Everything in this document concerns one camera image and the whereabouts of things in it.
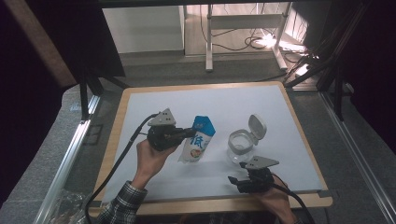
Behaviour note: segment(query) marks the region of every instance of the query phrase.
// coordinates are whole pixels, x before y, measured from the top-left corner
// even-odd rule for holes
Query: wall
[[[183,7],[103,9],[119,53],[184,49]]]
[[[48,0],[23,1],[35,13],[77,81],[86,75],[125,76],[99,5],[66,7]]]

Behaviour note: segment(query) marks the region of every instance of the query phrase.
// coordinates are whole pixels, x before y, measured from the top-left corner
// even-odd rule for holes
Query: gray carpet
[[[205,71],[204,62],[126,66],[124,70],[134,86],[253,82],[263,79],[280,81],[282,77],[279,76],[284,74],[274,58],[218,61],[214,62],[211,73]]]

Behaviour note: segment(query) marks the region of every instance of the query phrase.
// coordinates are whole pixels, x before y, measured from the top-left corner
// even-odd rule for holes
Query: cable
[[[253,9],[251,9],[251,11],[250,11],[250,14],[253,12],[253,10],[257,7],[257,3],[254,5],[254,8]]]
[[[102,185],[95,191],[95,193],[91,196],[91,198],[88,200],[87,205],[85,206],[85,218],[87,219],[89,224],[91,223],[90,220],[90,213],[89,213],[89,208],[90,208],[90,204],[93,201],[93,199],[96,198],[96,196],[98,196],[98,194],[100,193],[100,191],[102,191],[102,189],[106,186],[107,182],[110,180],[110,178],[114,175],[114,173],[116,172],[117,168],[119,168],[122,160],[124,159],[124,157],[126,156],[126,154],[128,153],[129,149],[131,148],[131,146],[134,144],[134,140],[136,139],[136,137],[140,134],[140,131],[142,131],[143,125],[145,125],[145,123],[147,121],[149,121],[149,119],[155,118],[158,114],[152,114],[150,116],[148,116],[145,120],[143,120],[143,122],[140,124],[139,127],[137,127],[137,129],[134,131],[134,134],[132,135],[132,137],[130,138],[128,144],[126,145],[125,149],[122,151],[120,157],[117,159],[116,163],[114,164],[113,168],[111,169],[110,173],[108,174],[108,176],[106,177],[105,181],[102,183]]]
[[[338,23],[338,25],[335,27],[332,33],[329,36],[327,36],[325,39],[323,39],[318,46],[310,48],[306,51],[307,55],[300,58],[300,60],[289,70],[289,72],[286,74],[285,78],[283,79],[282,83],[285,87],[294,86],[298,84],[300,81],[307,79],[306,76],[301,76],[287,83],[288,79],[305,63],[313,65],[309,71],[310,76],[332,64],[332,60],[331,60],[331,56],[333,54],[332,49],[335,48],[335,45],[338,43],[339,36],[345,31],[348,25],[347,22],[351,20],[352,16],[353,16],[353,9],[348,11],[348,13],[345,15],[343,19],[341,19],[341,21]],[[300,24],[300,27],[297,31],[297,35],[298,35],[297,38],[300,37],[301,34],[300,29],[305,22],[306,21]]]
[[[294,23],[293,23],[293,31],[291,32],[291,37],[294,38],[294,27],[296,26],[296,20],[297,20],[297,6],[298,4],[296,4],[296,7],[294,9]]]
[[[281,179],[281,178],[279,177],[279,175],[276,175],[276,174],[274,174],[274,173],[272,173],[272,175],[276,176],[276,177],[280,180],[280,182],[282,182],[282,184],[286,187],[286,189],[290,190],[289,187],[288,187],[288,185],[283,181],[283,179]]]
[[[274,76],[274,77],[267,77],[267,78],[264,78],[264,79],[256,80],[256,81],[254,81],[254,82],[268,81],[268,80],[271,80],[271,79],[274,79],[274,78],[277,78],[277,77],[283,77],[283,76],[285,76],[286,74],[287,74],[287,73],[284,73],[284,74],[281,74],[281,75],[278,75],[278,76]]]
[[[315,220],[312,218],[311,213],[309,213],[308,208],[305,206],[303,200],[301,200],[301,198],[296,193],[294,193],[293,191],[291,191],[289,189],[280,187],[279,185],[274,184],[274,183],[270,183],[270,186],[273,187],[274,189],[279,189],[280,191],[290,195],[295,200],[297,200],[297,202],[300,204],[300,206],[304,209],[304,211],[306,213],[306,216],[308,217],[309,223],[310,224],[315,224]]]
[[[227,13],[227,15],[228,15],[228,11],[227,11],[227,8],[225,8],[226,7],[226,5],[227,4],[224,4],[224,11]]]
[[[262,5],[262,12],[264,11],[264,7],[265,7],[265,4]],[[205,42],[207,43],[207,39],[206,39],[205,32],[204,32],[203,21],[202,21],[202,5],[200,5],[199,11],[200,11],[200,21],[201,21],[201,32],[202,32],[202,35],[203,35],[203,37],[204,37]],[[238,30],[238,29],[232,29],[232,30],[229,30],[229,31],[226,31],[226,32],[221,33],[221,34],[217,34],[217,35],[212,35],[212,34],[210,34],[210,35],[211,35],[211,36],[224,35],[224,34],[230,33],[230,32],[235,31],[235,30]],[[227,48],[227,47],[225,47],[225,46],[223,46],[223,45],[219,45],[219,44],[212,44],[212,45],[213,45],[213,46],[218,46],[218,47],[221,47],[221,48],[224,48],[224,49],[227,49],[227,50],[232,50],[232,51],[239,51],[239,50],[247,49],[248,47],[252,47],[253,49],[265,49],[266,46],[263,46],[263,47],[255,47],[255,46],[252,45],[252,43],[253,43],[254,41],[259,40],[259,39],[262,39],[262,38],[259,37],[259,36],[254,36],[254,33],[256,32],[256,30],[257,30],[257,29],[254,29],[253,33],[251,33],[251,36],[250,36],[250,37],[247,37],[247,38],[245,39],[245,46],[242,47],[241,49],[230,49],[230,48]]]
[[[284,58],[285,58],[286,61],[288,61],[289,63],[297,63],[298,62],[298,61],[292,61],[288,57],[286,57],[286,55],[288,55],[288,54],[293,54],[293,53],[285,53],[284,54]]]
[[[303,20],[301,20],[301,23],[300,23],[300,25],[299,25],[299,27],[298,27],[298,30],[297,30],[297,36],[296,36],[296,39],[297,40],[299,40],[299,36],[301,35],[301,32],[304,30],[304,27],[303,27],[303,30],[300,32],[300,29],[301,29],[301,26],[304,24],[304,22],[303,22]]]
[[[304,32],[304,28],[305,28],[304,35],[306,35],[306,29],[308,28],[305,24],[306,24],[306,20],[303,19],[302,23],[300,24],[300,27],[301,26],[303,26],[303,27],[301,29],[301,32],[297,35],[297,40],[300,41],[300,42],[303,40],[303,38],[300,39],[300,35]]]
[[[306,26],[305,26],[305,33],[304,33],[303,37],[301,38],[302,41],[305,40],[305,38],[306,38],[306,31],[308,30],[308,28],[309,28],[309,23],[307,22]]]
[[[274,37],[274,31],[270,31],[270,30],[268,30],[268,29],[266,29],[266,28],[260,28],[261,30],[264,30],[264,31],[266,31],[266,32],[268,32],[272,37]]]

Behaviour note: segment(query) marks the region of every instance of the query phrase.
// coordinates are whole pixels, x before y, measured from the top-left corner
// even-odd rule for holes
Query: light
[[[267,48],[271,48],[276,43],[276,39],[273,39],[272,35],[264,35],[262,39],[256,40],[255,43]],[[282,40],[279,42],[279,46],[284,50],[291,50],[293,52],[306,51],[306,47],[304,45],[295,45]]]
[[[300,67],[299,69],[297,69],[297,71],[296,71],[296,76],[297,76],[297,77],[300,77],[300,76],[302,76],[303,74],[305,74],[305,73],[308,71],[308,69],[306,68],[307,66],[308,66],[308,64],[305,63],[302,67]]]

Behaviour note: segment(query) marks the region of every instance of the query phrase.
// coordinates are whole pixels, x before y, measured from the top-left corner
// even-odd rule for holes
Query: metal frame
[[[389,224],[395,224],[396,209],[391,198],[388,196],[387,192],[384,190],[384,187],[381,185],[379,180],[375,177],[375,174],[373,173],[366,159],[364,159],[363,154],[361,154],[361,150],[359,149],[358,145],[350,134],[345,123],[341,121],[333,112],[332,100],[330,99],[329,94],[327,92],[320,92],[319,95],[323,100],[327,111],[330,114],[335,128],[338,130],[341,137],[343,138],[346,144],[346,148],[348,149],[353,161],[361,172],[361,176],[366,182],[367,187],[369,188],[376,202],[378,203],[379,209],[382,211],[385,219]]]
[[[285,30],[286,21],[290,13],[291,2],[288,2],[285,12],[282,14],[256,14],[256,15],[212,15],[212,5],[207,6],[207,42],[206,42],[206,72],[213,71],[213,46],[212,30],[222,29],[253,29],[253,28],[276,28],[276,43],[272,51],[276,57],[280,70],[288,69],[285,60],[279,50],[280,38]]]
[[[95,112],[95,109],[98,106],[99,101],[100,101],[99,96],[94,95],[91,98],[91,101],[88,106],[90,116]],[[67,180],[67,177],[70,173],[73,163],[78,155],[78,151],[82,144],[82,140],[84,139],[84,136],[88,131],[90,124],[91,124],[91,118],[88,118],[87,120],[83,120],[78,125],[75,135],[73,136],[73,139],[69,145],[69,148],[67,149],[64,155],[64,159],[62,160],[58,172],[53,178],[53,181],[49,187],[49,191],[47,192],[47,195],[43,203],[41,204],[40,209],[38,210],[38,213],[35,217],[35,221],[33,223],[41,224],[41,223],[48,223],[50,221],[50,216],[52,215],[54,205],[56,204],[57,198],[59,197],[62,189],[64,188],[64,183]]]

